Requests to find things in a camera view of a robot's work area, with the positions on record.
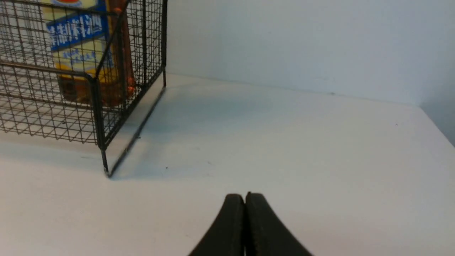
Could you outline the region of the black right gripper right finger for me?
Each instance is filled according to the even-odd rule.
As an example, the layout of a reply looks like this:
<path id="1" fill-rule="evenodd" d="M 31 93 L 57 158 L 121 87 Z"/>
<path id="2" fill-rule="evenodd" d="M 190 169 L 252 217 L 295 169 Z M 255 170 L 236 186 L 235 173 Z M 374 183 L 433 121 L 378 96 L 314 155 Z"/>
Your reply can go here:
<path id="1" fill-rule="evenodd" d="M 247 256 L 311 256 L 290 232 L 261 193 L 247 193 L 246 242 Z"/>

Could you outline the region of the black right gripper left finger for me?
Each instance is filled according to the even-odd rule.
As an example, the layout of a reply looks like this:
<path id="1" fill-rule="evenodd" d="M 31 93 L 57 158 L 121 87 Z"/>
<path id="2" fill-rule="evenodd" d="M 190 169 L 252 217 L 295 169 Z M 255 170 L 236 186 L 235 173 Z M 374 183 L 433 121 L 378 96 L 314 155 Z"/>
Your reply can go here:
<path id="1" fill-rule="evenodd" d="M 190 256 L 243 256 L 245 204 L 241 195 L 229 193 L 210 228 Z"/>

